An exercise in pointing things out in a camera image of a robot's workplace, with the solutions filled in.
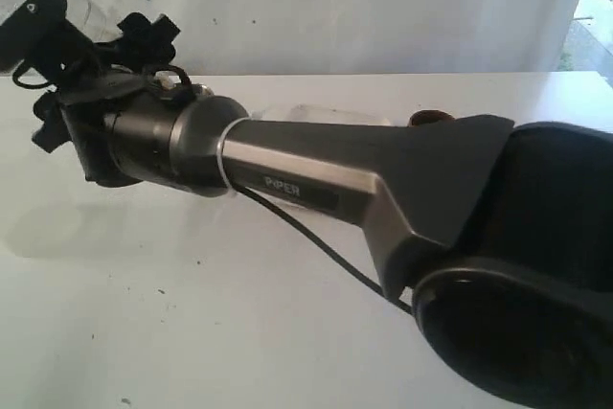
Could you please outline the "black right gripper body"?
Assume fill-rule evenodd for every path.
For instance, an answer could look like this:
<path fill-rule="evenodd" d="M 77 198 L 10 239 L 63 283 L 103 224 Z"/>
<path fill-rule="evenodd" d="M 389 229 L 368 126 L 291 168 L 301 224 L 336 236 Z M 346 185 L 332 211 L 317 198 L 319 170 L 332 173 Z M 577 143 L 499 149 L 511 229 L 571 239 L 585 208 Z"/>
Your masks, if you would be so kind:
<path fill-rule="evenodd" d="M 113 69 L 105 74 L 83 74 L 72 86 L 58 91 L 60 113 L 86 181 L 110 189 L 140 182 L 116 165 L 111 141 L 123 99 L 143 88 L 142 75 Z"/>

